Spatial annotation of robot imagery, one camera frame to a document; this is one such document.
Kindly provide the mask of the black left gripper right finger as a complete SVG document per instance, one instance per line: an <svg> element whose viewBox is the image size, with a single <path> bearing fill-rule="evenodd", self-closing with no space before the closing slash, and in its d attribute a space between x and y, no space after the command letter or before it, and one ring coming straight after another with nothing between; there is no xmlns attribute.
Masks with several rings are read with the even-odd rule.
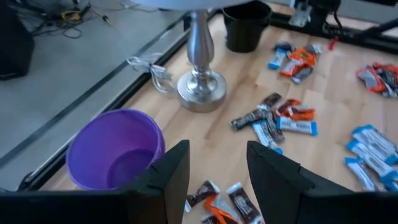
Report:
<svg viewBox="0 0 398 224"><path fill-rule="evenodd" d="M353 192L256 141L246 158L266 224L397 223L395 192Z"/></svg>

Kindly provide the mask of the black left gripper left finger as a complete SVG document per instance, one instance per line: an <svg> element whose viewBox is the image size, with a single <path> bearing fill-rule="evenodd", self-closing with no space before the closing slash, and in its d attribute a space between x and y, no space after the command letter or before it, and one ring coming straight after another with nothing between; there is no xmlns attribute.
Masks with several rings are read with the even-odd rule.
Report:
<svg viewBox="0 0 398 224"><path fill-rule="evenodd" d="M181 223L190 143L181 140L115 190L1 193L1 223Z"/></svg>

